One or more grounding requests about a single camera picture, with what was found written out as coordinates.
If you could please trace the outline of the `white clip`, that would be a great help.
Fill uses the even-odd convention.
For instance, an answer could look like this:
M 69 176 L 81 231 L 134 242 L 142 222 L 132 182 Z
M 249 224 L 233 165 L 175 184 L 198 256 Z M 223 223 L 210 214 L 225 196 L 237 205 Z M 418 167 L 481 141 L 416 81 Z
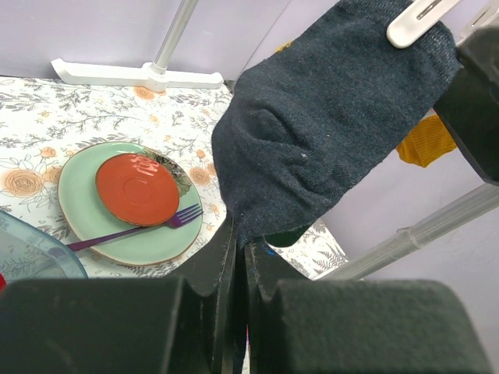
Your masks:
M 398 49 L 414 44 L 461 0 L 415 0 L 389 25 L 386 36 Z

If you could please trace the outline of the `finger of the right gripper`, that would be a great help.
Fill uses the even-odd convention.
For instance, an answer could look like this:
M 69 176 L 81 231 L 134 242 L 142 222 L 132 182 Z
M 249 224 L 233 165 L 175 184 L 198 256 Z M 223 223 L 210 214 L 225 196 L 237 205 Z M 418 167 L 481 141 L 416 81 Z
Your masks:
M 464 158 L 498 184 L 498 27 L 478 29 L 457 48 L 462 67 L 435 104 Z

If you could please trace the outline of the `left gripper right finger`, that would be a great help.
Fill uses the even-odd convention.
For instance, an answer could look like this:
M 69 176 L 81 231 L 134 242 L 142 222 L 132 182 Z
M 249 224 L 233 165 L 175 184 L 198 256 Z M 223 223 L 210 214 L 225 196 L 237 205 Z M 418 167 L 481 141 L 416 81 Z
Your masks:
M 488 373 L 464 305 L 431 280 L 317 280 L 244 248 L 253 373 Z

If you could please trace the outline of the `dark green sock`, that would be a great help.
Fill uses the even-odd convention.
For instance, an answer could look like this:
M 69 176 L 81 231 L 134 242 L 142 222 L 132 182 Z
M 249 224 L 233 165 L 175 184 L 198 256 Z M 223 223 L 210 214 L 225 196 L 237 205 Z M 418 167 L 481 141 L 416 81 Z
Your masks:
M 304 233 L 310 228 L 309 225 L 293 229 L 291 231 L 283 231 L 272 235 L 266 235 L 265 240 L 269 245 L 278 248 L 286 248 L 297 243 Z

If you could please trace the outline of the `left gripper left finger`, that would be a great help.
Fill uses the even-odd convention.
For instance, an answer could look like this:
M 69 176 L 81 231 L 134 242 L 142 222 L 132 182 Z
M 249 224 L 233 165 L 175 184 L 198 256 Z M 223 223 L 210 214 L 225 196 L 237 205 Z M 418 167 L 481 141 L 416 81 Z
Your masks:
M 230 373 L 234 224 L 164 277 L 20 280 L 1 293 L 4 373 Z

